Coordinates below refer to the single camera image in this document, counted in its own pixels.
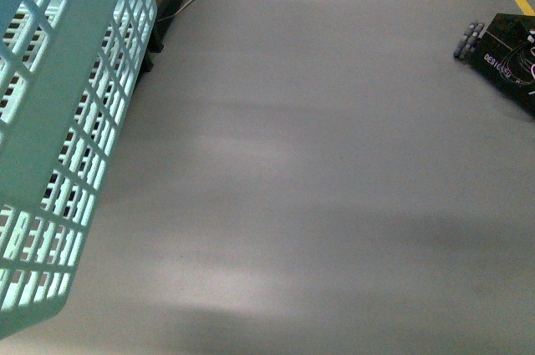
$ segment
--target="black metal leg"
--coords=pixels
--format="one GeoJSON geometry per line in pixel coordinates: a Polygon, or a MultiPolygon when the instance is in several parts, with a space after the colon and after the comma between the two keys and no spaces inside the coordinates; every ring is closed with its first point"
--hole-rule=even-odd
{"type": "Polygon", "coordinates": [[[152,53],[161,53],[163,49],[164,42],[161,37],[160,28],[158,28],[158,24],[156,24],[152,28],[152,33],[150,34],[148,50],[152,53]]]}
{"type": "Polygon", "coordinates": [[[154,63],[152,63],[152,60],[150,59],[150,54],[148,52],[145,52],[145,56],[143,57],[143,61],[141,62],[141,72],[149,73],[153,67],[154,63]]]}

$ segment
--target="epoxy floor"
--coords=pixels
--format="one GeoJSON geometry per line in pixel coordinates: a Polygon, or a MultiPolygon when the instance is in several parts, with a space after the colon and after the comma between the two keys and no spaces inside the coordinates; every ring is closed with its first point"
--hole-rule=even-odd
{"type": "Polygon", "coordinates": [[[0,353],[535,353],[535,125],[453,48],[513,0],[197,0],[67,307],[0,353]]]}

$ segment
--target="plastic basket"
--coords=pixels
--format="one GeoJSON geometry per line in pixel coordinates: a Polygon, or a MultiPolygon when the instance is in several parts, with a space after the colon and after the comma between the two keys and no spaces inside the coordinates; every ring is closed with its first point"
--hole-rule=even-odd
{"type": "Polygon", "coordinates": [[[0,0],[0,337],[64,306],[155,0],[0,0]]]}

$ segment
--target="white cable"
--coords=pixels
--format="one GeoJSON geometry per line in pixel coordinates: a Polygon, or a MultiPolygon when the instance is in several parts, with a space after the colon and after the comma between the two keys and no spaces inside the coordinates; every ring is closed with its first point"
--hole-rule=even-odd
{"type": "Polygon", "coordinates": [[[176,13],[173,13],[171,15],[168,15],[167,17],[163,17],[163,18],[160,18],[160,19],[156,19],[156,22],[159,23],[161,21],[165,21],[166,19],[170,19],[170,18],[174,18],[176,17],[178,14],[180,14],[181,12],[183,12],[186,8],[188,8],[190,6],[190,4],[192,4],[193,2],[195,2],[196,0],[188,0],[186,2],[186,4],[184,4],[182,7],[180,7],[176,13]]]}

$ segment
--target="black device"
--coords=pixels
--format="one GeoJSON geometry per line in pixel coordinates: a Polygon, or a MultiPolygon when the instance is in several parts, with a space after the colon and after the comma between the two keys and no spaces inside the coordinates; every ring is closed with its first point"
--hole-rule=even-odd
{"type": "Polygon", "coordinates": [[[535,117],[535,17],[497,14],[471,23],[453,53],[535,117]]]}

